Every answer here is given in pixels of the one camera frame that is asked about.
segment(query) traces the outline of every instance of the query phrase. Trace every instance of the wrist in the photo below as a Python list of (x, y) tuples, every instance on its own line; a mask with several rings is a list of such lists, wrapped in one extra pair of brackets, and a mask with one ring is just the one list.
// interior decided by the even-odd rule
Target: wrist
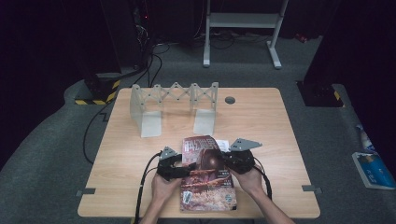
[(247, 194), (253, 199), (268, 197), (267, 194), (265, 193), (264, 189), (252, 189)]

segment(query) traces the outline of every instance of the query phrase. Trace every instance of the white metal stand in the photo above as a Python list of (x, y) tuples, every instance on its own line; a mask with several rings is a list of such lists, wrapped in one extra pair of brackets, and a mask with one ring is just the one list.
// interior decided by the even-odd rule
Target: white metal stand
[[(160, 136), (162, 134), (162, 111), (148, 111), (146, 103), (154, 101), (158, 107), (162, 107), (165, 98), (173, 98), (178, 101), (189, 97), (190, 112), (196, 111), (193, 132), (212, 135), (215, 129), (218, 88), (218, 82), (213, 82), (212, 86), (206, 90), (196, 83), (192, 83), (189, 88), (183, 88), (177, 82), (170, 88), (163, 88), (157, 84), (152, 89), (146, 90), (134, 84), (130, 101), (131, 118), (137, 122), (141, 137)], [(204, 100), (209, 101), (210, 108), (198, 108), (198, 104)]]
[(286, 7), (289, 0), (283, 0), (279, 13), (257, 14), (257, 13), (211, 13), (210, 0), (207, 0), (206, 29), (205, 29), (205, 48), (204, 48), (204, 67), (210, 66), (210, 27), (245, 27), (245, 28), (273, 28), (273, 38), (267, 41), (275, 69), (282, 67), (275, 44), (279, 30), (285, 16)]

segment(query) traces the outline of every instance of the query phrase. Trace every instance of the wooden table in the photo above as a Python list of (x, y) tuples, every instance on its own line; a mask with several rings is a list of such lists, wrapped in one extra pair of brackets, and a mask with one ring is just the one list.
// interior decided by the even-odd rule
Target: wooden table
[[(227, 104), (227, 96), (235, 103)], [(82, 217), (134, 217), (137, 192), (149, 159), (169, 146), (181, 152), (182, 139), (194, 136), (194, 115), (188, 99), (166, 100), (163, 108), (163, 133), (159, 137), (141, 138), (137, 125), (130, 117), (131, 89), (122, 89), (115, 102), (101, 146), (92, 167), (86, 188), (94, 194), (82, 196), (78, 214)], [(215, 139), (238, 138), (263, 143), (253, 148), (253, 155), (264, 166), (271, 181), (274, 202), (290, 217), (315, 218), (320, 214), (315, 193), (303, 191), (311, 185), (298, 148), (288, 114), (279, 90), (273, 88), (219, 88)], [(156, 167), (154, 160), (151, 167)], [(144, 187), (142, 217), (151, 199), (150, 172)], [(161, 217), (262, 217), (258, 206), (236, 187), (237, 211), (191, 213), (180, 212), (179, 193), (174, 193)]]

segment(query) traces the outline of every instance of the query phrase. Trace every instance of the magazine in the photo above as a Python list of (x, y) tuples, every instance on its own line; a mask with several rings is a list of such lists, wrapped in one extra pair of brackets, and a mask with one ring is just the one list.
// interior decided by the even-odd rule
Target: magazine
[(355, 152), (352, 158), (366, 188), (396, 189), (393, 176), (378, 155)]
[(196, 169), (182, 179), (181, 211), (236, 210), (233, 178), (220, 153), (209, 135), (183, 139), (182, 165), (196, 162)]

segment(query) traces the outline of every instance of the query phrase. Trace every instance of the black curtain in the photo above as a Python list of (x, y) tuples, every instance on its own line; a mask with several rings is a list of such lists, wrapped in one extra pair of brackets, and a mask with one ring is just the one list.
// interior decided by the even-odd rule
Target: black curtain
[(0, 169), (81, 79), (59, 33), (59, 1), (0, 3)]

